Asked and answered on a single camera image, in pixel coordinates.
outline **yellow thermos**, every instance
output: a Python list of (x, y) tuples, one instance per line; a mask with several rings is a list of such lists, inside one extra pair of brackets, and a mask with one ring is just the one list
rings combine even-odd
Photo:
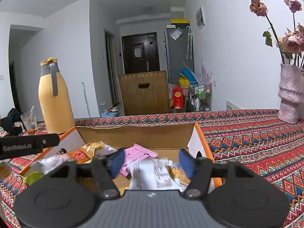
[(62, 134), (75, 126), (67, 86), (56, 58), (44, 60), (40, 65), (38, 96), (44, 122), (48, 133)]

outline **pink ceramic vase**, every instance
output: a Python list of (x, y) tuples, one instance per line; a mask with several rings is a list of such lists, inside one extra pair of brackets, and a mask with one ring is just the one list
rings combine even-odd
[(279, 97), (282, 100), (278, 117), (283, 122), (296, 124), (298, 121), (298, 106), (304, 100), (303, 71), (295, 65), (281, 64)]

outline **gray refrigerator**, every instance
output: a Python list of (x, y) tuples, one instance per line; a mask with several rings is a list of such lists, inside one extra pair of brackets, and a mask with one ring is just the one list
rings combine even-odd
[[(174, 40), (171, 34), (179, 30), (182, 34), (178, 39)], [(180, 78), (179, 71), (185, 69), (185, 65), (194, 72), (193, 53), (190, 59), (190, 44), (189, 56), (187, 59), (187, 45), (188, 45), (188, 29), (180, 28), (166, 28), (165, 29), (165, 46), (167, 52), (167, 67), (168, 67), (168, 82), (173, 85), (179, 85)]]

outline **red bag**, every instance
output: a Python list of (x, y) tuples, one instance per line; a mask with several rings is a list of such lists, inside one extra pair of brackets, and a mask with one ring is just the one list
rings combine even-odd
[(173, 100), (174, 100), (174, 108), (182, 109), (183, 108), (183, 89), (179, 86), (175, 86), (172, 89), (173, 92)]

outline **thermos handle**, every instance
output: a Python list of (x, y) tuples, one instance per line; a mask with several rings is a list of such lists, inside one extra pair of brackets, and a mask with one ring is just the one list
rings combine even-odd
[(57, 84), (57, 71), (55, 63), (50, 64), (52, 86), (53, 86), (53, 96), (58, 96), (58, 84)]

